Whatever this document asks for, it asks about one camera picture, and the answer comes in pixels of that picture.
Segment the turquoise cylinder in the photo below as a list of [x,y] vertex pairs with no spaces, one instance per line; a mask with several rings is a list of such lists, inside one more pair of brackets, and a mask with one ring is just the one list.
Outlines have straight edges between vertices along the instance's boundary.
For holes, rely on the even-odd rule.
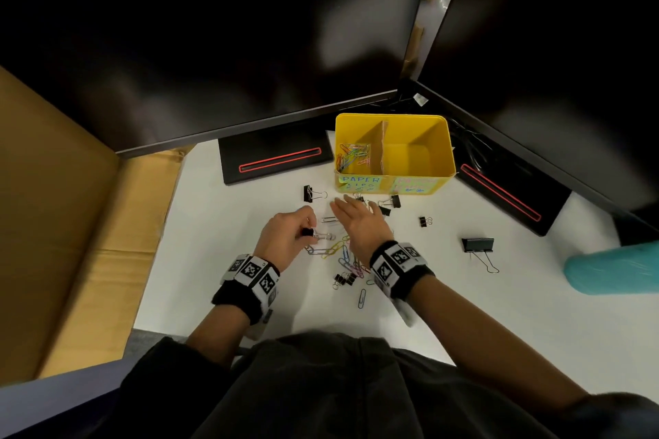
[[567,281],[583,294],[659,293],[659,241],[565,261]]

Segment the person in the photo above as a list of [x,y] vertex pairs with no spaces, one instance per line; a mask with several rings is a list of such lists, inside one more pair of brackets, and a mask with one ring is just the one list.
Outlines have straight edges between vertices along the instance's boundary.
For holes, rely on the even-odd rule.
[[266,340],[232,364],[267,311],[280,274],[317,242],[309,206],[270,219],[239,256],[185,344],[165,338],[139,360],[92,437],[659,437],[659,407],[638,395],[589,395],[485,312],[441,283],[378,206],[330,206],[350,250],[383,292],[406,301],[455,366],[383,339],[310,332]]

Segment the white table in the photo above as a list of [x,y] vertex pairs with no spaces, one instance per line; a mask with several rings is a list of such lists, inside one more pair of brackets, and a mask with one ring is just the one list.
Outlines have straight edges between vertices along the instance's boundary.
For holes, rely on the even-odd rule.
[[[329,135],[334,144],[334,133]],[[331,164],[226,186],[217,142],[198,144],[186,157],[135,327],[189,335],[209,311],[219,278],[235,256],[253,250],[272,215],[304,204],[306,184],[329,193],[313,203],[316,215],[332,215],[329,202],[338,193]],[[659,401],[658,296],[583,295],[562,273],[571,254],[618,246],[608,214],[573,194],[549,234],[538,237],[457,179],[429,197],[401,196],[401,203],[388,218],[390,226],[399,240],[416,246],[441,281],[588,391],[637,392]],[[419,216],[432,217],[433,225],[420,227]],[[318,229],[345,234],[340,225]],[[465,254],[462,237],[493,237],[490,257],[500,274],[489,274]],[[337,258],[302,253],[292,263],[279,282],[264,337],[310,329],[380,336],[393,347],[451,362],[423,322],[408,328],[366,279],[333,290],[332,278],[342,270]],[[359,310],[362,288],[367,297]]]

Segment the yellow plastic container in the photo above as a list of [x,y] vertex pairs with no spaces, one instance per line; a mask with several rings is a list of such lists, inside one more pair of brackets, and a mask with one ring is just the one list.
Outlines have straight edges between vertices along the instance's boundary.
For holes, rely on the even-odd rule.
[[[341,145],[368,144],[370,163],[339,172]],[[455,175],[446,119],[343,113],[336,117],[335,183],[342,193],[433,194]]]

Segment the hand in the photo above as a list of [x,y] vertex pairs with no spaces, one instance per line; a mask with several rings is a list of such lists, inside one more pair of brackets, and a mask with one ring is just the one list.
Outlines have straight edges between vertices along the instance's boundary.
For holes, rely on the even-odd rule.
[[345,201],[334,198],[329,206],[350,235],[350,250],[359,262],[370,266],[373,252],[385,241],[393,239],[393,233],[384,222],[380,207],[373,201],[368,202],[371,210],[359,200],[343,196]]
[[316,214],[309,205],[296,212],[276,214],[261,231],[254,255],[284,272],[306,245],[318,242],[312,236],[300,236],[303,227],[316,227]]

